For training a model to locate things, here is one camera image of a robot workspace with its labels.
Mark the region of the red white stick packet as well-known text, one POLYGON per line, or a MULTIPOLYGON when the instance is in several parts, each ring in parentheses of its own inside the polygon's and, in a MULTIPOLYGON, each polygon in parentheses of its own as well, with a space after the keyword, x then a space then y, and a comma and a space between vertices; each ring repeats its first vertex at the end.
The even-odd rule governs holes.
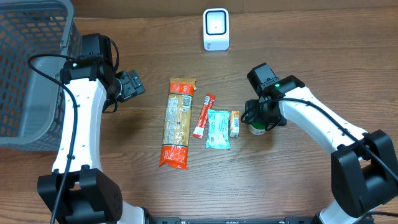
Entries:
POLYGON ((195 126, 195 129, 193 131, 193 137, 198 139, 203 138, 205 126, 208 121, 208 110, 212 109, 215 99, 215 95, 206 94, 197 125, 195 126))

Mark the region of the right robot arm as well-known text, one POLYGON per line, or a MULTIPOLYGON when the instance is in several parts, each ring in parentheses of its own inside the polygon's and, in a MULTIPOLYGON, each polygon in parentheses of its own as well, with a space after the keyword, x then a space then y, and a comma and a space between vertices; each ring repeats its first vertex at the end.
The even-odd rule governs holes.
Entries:
POLYGON ((287 217, 286 223, 374 223, 377 208, 397 197, 397 156, 392 139, 381 130, 369 133, 319 101, 304 82, 277 77, 262 63, 247 75, 258 98, 248 100, 241 122, 253 134, 285 126, 304 130, 331 159, 334 201, 314 217, 287 217))

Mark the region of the teal snack packet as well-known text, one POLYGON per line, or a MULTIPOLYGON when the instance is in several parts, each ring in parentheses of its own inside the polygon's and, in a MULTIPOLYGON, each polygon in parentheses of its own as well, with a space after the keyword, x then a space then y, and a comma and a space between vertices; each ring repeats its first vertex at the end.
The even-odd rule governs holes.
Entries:
POLYGON ((208 137, 205 144, 207 149, 231 149, 229 117, 229 111, 208 110, 208 137))

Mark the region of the orange noodle packet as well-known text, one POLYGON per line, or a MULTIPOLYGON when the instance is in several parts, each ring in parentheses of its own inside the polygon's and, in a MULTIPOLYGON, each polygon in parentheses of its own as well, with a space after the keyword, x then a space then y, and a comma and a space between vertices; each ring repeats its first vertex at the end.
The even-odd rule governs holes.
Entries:
POLYGON ((164 119, 160 162, 176 169, 187 169, 194 78, 171 78, 164 119))

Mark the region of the small orange white box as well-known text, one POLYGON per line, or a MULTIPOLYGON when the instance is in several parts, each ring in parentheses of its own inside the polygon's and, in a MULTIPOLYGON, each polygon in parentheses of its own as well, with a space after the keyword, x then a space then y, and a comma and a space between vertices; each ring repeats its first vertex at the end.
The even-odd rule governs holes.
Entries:
POLYGON ((239 137, 239 125, 240 125, 240 112, 232 111, 229 123, 229 136, 231 138, 239 137))

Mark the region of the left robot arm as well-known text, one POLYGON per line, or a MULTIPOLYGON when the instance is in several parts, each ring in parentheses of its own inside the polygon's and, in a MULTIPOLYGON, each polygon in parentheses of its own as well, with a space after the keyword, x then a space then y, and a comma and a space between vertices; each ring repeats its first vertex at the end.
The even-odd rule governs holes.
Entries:
POLYGON ((123 200, 121 189, 102 171, 101 116, 106 109, 143 94, 135 70, 119 71, 118 48, 101 34, 85 35, 82 52, 65 57, 57 84, 65 94, 62 138, 50 175, 37 191, 52 212, 51 223, 152 223, 143 207, 123 200))

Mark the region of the green lid white jar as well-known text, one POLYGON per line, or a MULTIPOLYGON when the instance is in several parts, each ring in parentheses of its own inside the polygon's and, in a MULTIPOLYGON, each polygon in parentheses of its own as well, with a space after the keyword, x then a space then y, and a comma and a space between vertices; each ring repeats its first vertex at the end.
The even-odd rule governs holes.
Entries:
POLYGON ((248 129, 254 135, 262 135, 267 132, 266 126, 261 123, 251 123, 248 125, 248 129))

